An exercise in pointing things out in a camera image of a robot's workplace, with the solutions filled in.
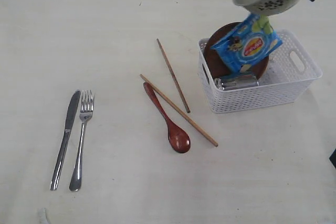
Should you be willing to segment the white floral ceramic bowl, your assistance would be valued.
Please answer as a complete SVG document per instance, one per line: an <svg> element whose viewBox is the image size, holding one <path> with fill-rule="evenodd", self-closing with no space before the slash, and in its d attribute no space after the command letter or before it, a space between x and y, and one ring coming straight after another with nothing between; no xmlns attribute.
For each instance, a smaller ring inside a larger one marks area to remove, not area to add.
<svg viewBox="0 0 336 224"><path fill-rule="evenodd" d="M233 0L236 6L240 6L253 14L260 16L272 16L286 12L295 6L300 0Z"/></svg>

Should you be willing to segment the white perforated plastic basket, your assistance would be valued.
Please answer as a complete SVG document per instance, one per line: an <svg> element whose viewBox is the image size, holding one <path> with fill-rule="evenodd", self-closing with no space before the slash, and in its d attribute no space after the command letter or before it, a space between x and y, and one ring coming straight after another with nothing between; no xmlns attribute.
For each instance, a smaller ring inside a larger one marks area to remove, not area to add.
<svg viewBox="0 0 336 224"><path fill-rule="evenodd" d="M208 42L198 42L198 76L212 112L221 114L266 108L295 102L322 76L298 38L287 29L276 31L283 44L270 55L266 71L259 85L251 88L224 91L216 87L203 51Z"/></svg>

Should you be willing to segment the dark wooden chopstick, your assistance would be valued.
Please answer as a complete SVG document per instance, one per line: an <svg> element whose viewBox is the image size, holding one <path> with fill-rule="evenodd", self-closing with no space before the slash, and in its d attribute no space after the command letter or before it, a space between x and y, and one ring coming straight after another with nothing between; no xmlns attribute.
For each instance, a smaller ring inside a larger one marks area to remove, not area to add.
<svg viewBox="0 0 336 224"><path fill-rule="evenodd" d="M191 111L190 111L190 108L189 108L189 106L188 106L188 104L187 104L187 101L186 101L186 99L185 99L185 96L184 96L184 94L183 94L183 92L182 92L182 89L181 89L181 87L180 87L180 85L179 85L179 82L178 82L178 80L177 80L177 78L176 78L176 75L175 75L175 73L174 73L174 70L173 70L173 68L172 68L172 66L171 66L171 64L170 64L170 62L169 62L169 60L168 60L168 58L167 58L167 55L166 55L166 53L165 53L165 51L164 51L164 48L163 48L163 46L162 46L162 44L161 44L161 42L160 42L160 40L159 40L158 38L156 39L156 42L157 42L157 44L158 44L158 46L159 46L159 49L160 49L161 54L162 54L162 56L163 56L163 58L164 58L164 60L165 60L165 63L166 63L166 65L167 65L168 69L169 69L169 72L170 72L170 74L171 74L171 76L172 76L173 82L174 82L174 84L175 84L175 86L176 86L176 88L177 88L177 91L178 91L178 93L179 93L179 95L180 95L180 98L181 98L181 100L182 100L182 102L183 102L183 105L184 105L184 107L185 107L185 109L186 109L186 112L187 112L187 113L190 113L190 112L191 112Z"/></svg>

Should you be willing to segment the light wooden chopstick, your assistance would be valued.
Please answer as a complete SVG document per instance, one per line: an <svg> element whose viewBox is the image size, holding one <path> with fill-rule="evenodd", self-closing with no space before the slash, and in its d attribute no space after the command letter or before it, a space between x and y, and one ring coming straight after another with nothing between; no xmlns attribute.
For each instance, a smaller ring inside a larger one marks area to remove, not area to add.
<svg viewBox="0 0 336 224"><path fill-rule="evenodd" d="M204 131L197 123L195 123L186 113L184 113L177 105L175 105L162 91L160 91L148 78L146 78L143 74L140 74L140 77L147 82L152 89L162 98L164 99L176 112L178 112L184 119L188 121L189 124L192 125L197 131L199 131L210 143L212 143L215 147L218 147L218 143L206 132Z"/></svg>

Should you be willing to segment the red-brown wooden spoon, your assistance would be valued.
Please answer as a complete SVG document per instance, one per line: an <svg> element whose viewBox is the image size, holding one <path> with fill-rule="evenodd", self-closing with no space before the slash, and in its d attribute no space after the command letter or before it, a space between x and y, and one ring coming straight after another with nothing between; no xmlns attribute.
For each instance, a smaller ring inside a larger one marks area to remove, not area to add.
<svg viewBox="0 0 336 224"><path fill-rule="evenodd" d="M149 96L150 100L153 102L153 104L156 106L156 108L159 110L159 112L162 114L163 118L165 119L165 122L167 124L167 138L168 141L176 152L178 153L186 153L191 148L191 141L188 136L188 134L181 129L179 126L177 126L165 113L164 109L162 108L157 96L155 95L155 92L152 88L152 86L144 82L143 83L144 90L146 91L147 95Z"/></svg>

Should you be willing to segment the silver metal fork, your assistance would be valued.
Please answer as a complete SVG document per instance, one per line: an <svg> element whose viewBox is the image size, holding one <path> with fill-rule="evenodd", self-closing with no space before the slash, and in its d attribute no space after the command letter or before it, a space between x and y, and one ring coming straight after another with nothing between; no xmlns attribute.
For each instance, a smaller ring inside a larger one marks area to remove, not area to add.
<svg viewBox="0 0 336 224"><path fill-rule="evenodd" d="M72 177L69 184L70 191L78 191L82 185L82 165L83 165L83 144L85 139L87 123L93 116L95 97L91 90L84 90L81 96L81 106L79 118L81 120L81 131L76 156L76 162L73 168Z"/></svg>

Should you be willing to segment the silver table knife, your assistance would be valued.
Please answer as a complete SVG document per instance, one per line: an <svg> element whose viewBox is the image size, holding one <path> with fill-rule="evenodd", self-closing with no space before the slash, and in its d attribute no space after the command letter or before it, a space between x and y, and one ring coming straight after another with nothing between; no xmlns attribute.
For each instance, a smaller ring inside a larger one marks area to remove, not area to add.
<svg viewBox="0 0 336 224"><path fill-rule="evenodd" d="M66 156L66 150L67 150L68 142L69 142L69 139L70 139L71 130L72 130L72 127L73 127L73 124L74 124L74 120L75 120L75 117L76 117L80 96L81 96L81 91L76 90L74 92L74 94L72 95L71 99L70 99L70 103L69 103L67 114L66 114L64 134L63 134L63 137L62 137L61 146L60 146L59 153L58 153L58 156L57 156L53 176L52 176L52 179L51 179L51 182L50 182L50 190L51 191L54 191L58 188L59 179L60 179L60 175L61 175L61 171L62 171L62 166L64 164L64 159L65 159L65 156Z"/></svg>

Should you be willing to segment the blue chips bag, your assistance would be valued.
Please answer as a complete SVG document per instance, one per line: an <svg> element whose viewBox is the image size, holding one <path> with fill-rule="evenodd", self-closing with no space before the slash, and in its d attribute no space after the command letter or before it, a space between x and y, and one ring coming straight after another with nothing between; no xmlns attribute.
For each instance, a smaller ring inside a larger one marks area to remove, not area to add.
<svg viewBox="0 0 336 224"><path fill-rule="evenodd" d="M247 71L282 45L269 18L251 13L211 46L233 73Z"/></svg>

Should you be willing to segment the shiny steel cup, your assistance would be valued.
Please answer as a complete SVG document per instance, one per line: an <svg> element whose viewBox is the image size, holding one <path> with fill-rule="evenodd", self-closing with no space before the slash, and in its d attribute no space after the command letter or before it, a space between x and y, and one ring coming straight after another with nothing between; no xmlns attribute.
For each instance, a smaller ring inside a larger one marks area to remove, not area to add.
<svg viewBox="0 0 336 224"><path fill-rule="evenodd" d="M218 89L224 91L259 86L258 79L253 73L241 73L235 76L223 76L215 78L214 83Z"/></svg>

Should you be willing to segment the brown round plate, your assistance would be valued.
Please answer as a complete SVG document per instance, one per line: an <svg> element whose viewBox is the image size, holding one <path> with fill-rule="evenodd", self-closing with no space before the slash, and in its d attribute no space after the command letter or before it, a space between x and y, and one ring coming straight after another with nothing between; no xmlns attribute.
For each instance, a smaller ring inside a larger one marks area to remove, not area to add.
<svg viewBox="0 0 336 224"><path fill-rule="evenodd" d="M220 38L225 36L228 32L230 32L233 28L235 28L239 22L229 23L217 31L215 31L210 39L208 40L204 51L203 56L211 73L211 76L214 78L227 76L231 74L231 70L223 63L220 59L218 53L211 49L211 46L219 41ZM263 59L261 62L257 63L256 65L249 68L249 71L255 74L257 79L260 79L261 76L266 71L267 65L269 61L269 56Z"/></svg>

